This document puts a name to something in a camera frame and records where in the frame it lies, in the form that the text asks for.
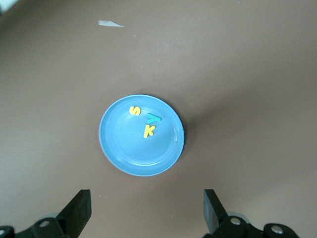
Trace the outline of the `yellow foam letter k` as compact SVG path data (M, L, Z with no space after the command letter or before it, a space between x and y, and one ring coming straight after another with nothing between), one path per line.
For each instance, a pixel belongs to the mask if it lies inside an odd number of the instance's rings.
M148 138L149 136L153 136L155 128L155 125L146 124L143 137Z

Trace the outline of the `small white tape scrap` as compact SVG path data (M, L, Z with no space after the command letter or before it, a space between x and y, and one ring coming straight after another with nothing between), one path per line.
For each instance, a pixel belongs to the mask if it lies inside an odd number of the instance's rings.
M110 20L99 20L98 21L99 26L105 26L105 27L124 27L123 25L119 25L113 21Z

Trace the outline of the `blue round plate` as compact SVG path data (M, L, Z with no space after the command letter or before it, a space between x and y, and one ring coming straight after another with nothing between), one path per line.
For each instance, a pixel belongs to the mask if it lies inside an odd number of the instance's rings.
M139 116L131 106L140 107ZM144 138L147 113L161 118L154 122L154 135ZM99 125L99 142L107 159L119 170L150 177L170 169L180 158L185 130L176 111L163 100L144 94L123 97L105 111Z

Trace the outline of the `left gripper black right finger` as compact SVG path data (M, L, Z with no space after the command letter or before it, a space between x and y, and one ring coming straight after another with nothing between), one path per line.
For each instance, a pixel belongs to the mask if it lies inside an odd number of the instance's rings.
M213 189L204 190L204 238L263 238L263 232L243 215L227 212Z

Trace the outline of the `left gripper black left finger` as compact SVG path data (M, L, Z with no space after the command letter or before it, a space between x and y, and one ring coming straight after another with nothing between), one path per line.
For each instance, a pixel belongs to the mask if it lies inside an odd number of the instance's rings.
M78 238L91 217L91 192L80 190L55 218L43 218L17 238Z

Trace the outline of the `teal foam letter y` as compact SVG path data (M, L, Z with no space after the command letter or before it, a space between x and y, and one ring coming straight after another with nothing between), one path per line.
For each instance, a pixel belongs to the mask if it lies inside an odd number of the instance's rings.
M160 122L161 121L161 118L159 116L156 116L154 114L151 114L151 113L147 113L146 114L147 116L147 123L148 124L151 124L151 123L154 123L154 122Z

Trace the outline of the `brown table cover sheet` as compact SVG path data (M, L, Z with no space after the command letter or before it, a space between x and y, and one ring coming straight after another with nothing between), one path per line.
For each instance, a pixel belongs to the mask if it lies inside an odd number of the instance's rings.
M131 94L184 124L160 175L100 148L102 115ZM20 0L0 16L0 226L89 189L80 238L201 238L206 188L259 229L317 238L317 0Z

